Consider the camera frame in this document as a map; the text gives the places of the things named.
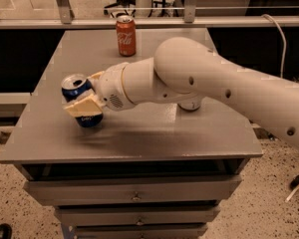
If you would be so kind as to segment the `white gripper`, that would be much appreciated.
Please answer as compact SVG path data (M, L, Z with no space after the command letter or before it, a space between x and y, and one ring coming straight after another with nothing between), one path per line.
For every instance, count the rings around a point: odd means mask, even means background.
M88 79L98 80L97 94L105 105L113 111L123 111L134 108L123 87L123 72L128 63L120 63L96 72ZM103 113L96 96L90 94L79 100L74 100L63 106L63 109L73 118L99 116Z

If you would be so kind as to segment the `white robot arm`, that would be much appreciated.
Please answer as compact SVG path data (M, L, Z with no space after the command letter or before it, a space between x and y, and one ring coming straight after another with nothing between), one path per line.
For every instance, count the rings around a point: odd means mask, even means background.
M73 118L100 115L141 103L179 104L195 110L205 97L222 102L299 149L299 84L236 65L204 45L183 37L162 42L154 56L120 63L62 84L92 84L64 105Z

